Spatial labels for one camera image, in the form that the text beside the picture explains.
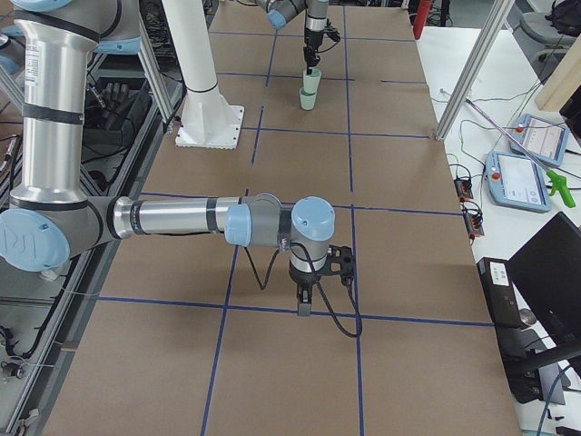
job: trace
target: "aluminum frame post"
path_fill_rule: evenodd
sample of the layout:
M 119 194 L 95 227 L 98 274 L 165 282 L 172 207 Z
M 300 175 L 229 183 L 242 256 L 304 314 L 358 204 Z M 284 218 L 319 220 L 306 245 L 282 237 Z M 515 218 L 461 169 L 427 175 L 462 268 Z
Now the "aluminum frame post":
M 22 113 L 25 105 L 25 92 L 18 86 L 16 80 L 0 65 L 0 88 L 8 96 L 18 112 Z
M 155 59 L 155 52 L 153 51 L 152 42 L 147 34 L 147 29 L 141 16 L 139 16 L 139 32 L 142 37 L 141 50 L 139 51 L 139 60 L 142 63 L 145 77 L 152 88 L 153 98 L 160 109 L 164 123 L 169 123 L 172 117 L 173 109 L 170 100 L 170 94 L 167 91 L 167 86 L 160 74 L 160 66 Z
M 500 32 L 502 25 L 505 23 L 514 3 L 515 0 L 496 0 L 493 4 L 487 21 L 482 27 L 482 31 L 474 44 L 474 48 L 472 48 L 466 65 L 464 65 L 464 70 L 456 83 L 454 92 L 448 100 L 448 105 L 440 118 L 438 128 L 434 133 L 438 141 L 443 141 L 448 136 L 452 124 L 456 121 L 460 107 L 464 103 L 470 87 L 474 84 L 478 72 L 482 64 L 484 64 L 488 52 L 497 39 L 498 32 Z

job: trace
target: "electronics equipment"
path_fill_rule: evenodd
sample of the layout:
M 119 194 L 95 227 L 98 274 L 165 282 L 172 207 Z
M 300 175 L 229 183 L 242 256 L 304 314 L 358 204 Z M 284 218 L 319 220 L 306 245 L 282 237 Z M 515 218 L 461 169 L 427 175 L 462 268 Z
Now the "electronics equipment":
M 569 138 L 569 129 L 565 125 L 555 125 L 534 115 L 523 114 L 510 135 L 545 164 L 558 167 L 563 162 Z M 522 154 L 512 142 L 509 141 L 509 144 L 513 152 Z
M 543 170 L 527 157 L 492 152 L 485 174 L 497 204 L 539 213 L 551 210 Z
M 507 261 L 483 257 L 478 262 L 482 290 L 495 325 L 518 329 L 522 322 L 517 297 L 507 273 Z
M 581 375 L 581 231 L 564 213 L 556 214 L 510 258 L 507 272 L 557 345 L 512 369 L 569 359 Z

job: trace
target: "computer monitor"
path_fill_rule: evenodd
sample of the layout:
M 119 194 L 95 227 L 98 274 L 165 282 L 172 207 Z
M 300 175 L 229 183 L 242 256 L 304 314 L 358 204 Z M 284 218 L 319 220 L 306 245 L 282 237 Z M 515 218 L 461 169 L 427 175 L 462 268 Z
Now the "computer monitor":
M 581 376 L 581 231 L 564 213 L 556 214 L 510 258 L 507 270 L 557 345 L 519 367 L 568 359 Z

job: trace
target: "black joint band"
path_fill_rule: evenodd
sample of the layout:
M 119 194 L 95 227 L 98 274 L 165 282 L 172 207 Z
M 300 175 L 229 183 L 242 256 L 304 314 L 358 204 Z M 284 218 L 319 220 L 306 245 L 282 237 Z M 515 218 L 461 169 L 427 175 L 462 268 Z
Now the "black joint band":
M 119 197 L 114 197 L 107 206 L 107 229 L 109 229 L 109 233 L 113 236 L 113 238 L 121 239 L 121 236 L 119 236 L 119 233 L 117 233 L 115 230 L 115 224 L 113 222 L 117 200 L 119 200 Z
M 143 200 L 140 200 L 140 201 L 133 203 L 131 206 L 131 212 L 129 214 L 131 228 L 133 229 L 133 232 L 135 234 L 148 234 L 148 233 L 143 231 L 142 221 L 141 221 L 141 218 L 139 216 L 139 212 L 142 209 L 142 204 L 143 204 Z
M 50 107 L 36 106 L 25 103 L 22 108 L 24 118 L 34 118 L 36 120 L 52 121 L 54 123 L 83 125 L 84 114 L 75 112 L 59 111 Z
M 95 247 L 103 237 L 103 218 L 101 217 L 101 213 L 99 212 L 99 209 L 97 209 L 97 206 L 91 202 L 89 202 L 87 205 L 89 206 L 89 209 L 93 211 L 94 216 L 97 218 L 97 222 L 99 223 L 99 236 L 97 236 L 97 240 L 93 244 L 93 247 Z
M 192 91 L 193 93 L 196 93 L 196 94 L 205 94 L 205 93 L 209 93 L 210 91 L 213 91 L 217 87 L 218 87 L 218 82 L 216 82 L 216 84 L 212 88 L 204 89 L 203 91 L 196 91 L 195 89 L 191 89 L 191 88 L 188 88 L 188 91 Z
M 220 232 L 218 221 L 216 220 L 216 204 L 218 204 L 216 197 L 210 197 L 206 203 L 206 225 L 208 226 L 208 231 L 212 233 Z
M 69 21 L 56 18 L 55 16 L 38 14 L 37 12 L 17 10 L 15 11 L 15 20 L 25 20 L 32 21 L 34 23 L 40 23 L 41 25 L 50 25 L 51 27 L 56 27 L 57 29 L 66 30 L 73 34 L 84 36 L 87 39 L 91 39 L 96 43 L 99 42 L 100 36 L 98 32 L 88 29 L 81 25 L 76 25 Z
M 115 29 L 117 28 L 117 26 L 121 22 L 122 13 L 123 13 L 123 2 L 122 2 L 122 0 L 117 0 L 117 13 L 115 14 L 115 18 L 114 18 L 113 22 L 111 23 L 111 25 L 109 26 L 109 28 L 101 34 L 102 38 L 106 38 L 107 36 L 109 36 L 110 34 L 112 34 L 115 31 Z
M 38 203 L 28 202 L 27 200 L 20 200 L 18 198 L 10 197 L 10 204 L 21 209 L 28 209 L 30 211 L 46 211 L 46 212 L 63 212 L 63 211 L 78 211 L 87 207 L 89 202 L 84 200 L 79 203 Z
M 290 209 L 281 209 L 279 216 L 279 250 L 286 252 L 291 248 L 292 218 Z

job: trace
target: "silver cylinder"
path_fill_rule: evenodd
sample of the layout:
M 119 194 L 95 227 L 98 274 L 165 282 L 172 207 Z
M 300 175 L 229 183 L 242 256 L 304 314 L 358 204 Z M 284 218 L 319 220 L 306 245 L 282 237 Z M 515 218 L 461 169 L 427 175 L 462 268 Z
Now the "silver cylinder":
M 228 208 L 240 202 L 239 197 L 216 199 L 215 208 L 208 198 L 136 202 L 120 198 L 113 210 L 113 225 L 117 234 L 127 238 L 132 234 L 209 232 L 208 220 L 215 220 L 223 232 Z
M 300 243 L 309 252 L 315 272 L 320 270 L 327 261 L 327 253 L 329 252 L 330 239 L 327 241 L 312 241 L 311 239 L 302 235 L 294 226 L 290 232 L 290 239 L 293 243 Z M 299 271 L 304 273 L 313 273 L 310 267 L 309 260 L 301 247 L 291 247 L 292 256 L 290 263 Z
M 97 46 L 84 36 L 15 20 L 26 36 L 25 102 L 73 114 L 84 112 L 87 56 Z M 34 203 L 79 203 L 83 127 L 25 118 L 23 180 L 12 197 Z

